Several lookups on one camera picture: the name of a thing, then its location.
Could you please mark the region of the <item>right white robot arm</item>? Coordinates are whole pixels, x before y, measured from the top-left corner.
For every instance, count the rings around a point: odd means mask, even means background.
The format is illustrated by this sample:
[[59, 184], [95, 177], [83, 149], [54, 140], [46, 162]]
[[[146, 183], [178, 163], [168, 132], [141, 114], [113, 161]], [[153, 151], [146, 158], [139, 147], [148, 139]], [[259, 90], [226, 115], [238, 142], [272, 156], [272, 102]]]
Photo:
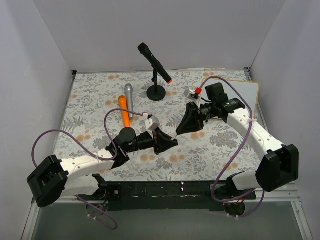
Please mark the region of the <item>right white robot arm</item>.
[[201, 88], [187, 89], [190, 100], [185, 115], [176, 129], [177, 135], [203, 129], [204, 123], [219, 118], [235, 129], [261, 160], [256, 170], [243, 171], [227, 178], [226, 184], [214, 193], [237, 199], [247, 190], [261, 188], [272, 192], [294, 182], [299, 177], [299, 151], [293, 144], [285, 145], [270, 135], [258, 122], [243, 100], [229, 99], [218, 82], [205, 87], [208, 102], [201, 104]]

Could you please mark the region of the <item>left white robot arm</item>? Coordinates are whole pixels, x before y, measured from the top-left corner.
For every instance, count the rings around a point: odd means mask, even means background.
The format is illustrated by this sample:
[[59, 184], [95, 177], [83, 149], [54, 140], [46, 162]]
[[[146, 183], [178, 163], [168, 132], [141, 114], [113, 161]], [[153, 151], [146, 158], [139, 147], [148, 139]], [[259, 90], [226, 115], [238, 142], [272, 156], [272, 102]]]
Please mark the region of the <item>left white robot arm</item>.
[[87, 195], [101, 200], [107, 193], [103, 184], [96, 182], [91, 186], [84, 186], [78, 179], [124, 165], [130, 159], [129, 153], [152, 148], [158, 155], [177, 145], [178, 141], [160, 128], [136, 135], [133, 128], [125, 127], [109, 146], [97, 153], [90, 152], [76, 158], [59, 159], [56, 155], [46, 157], [35, 166], [27, 183], [40, 208], [65, 196]]

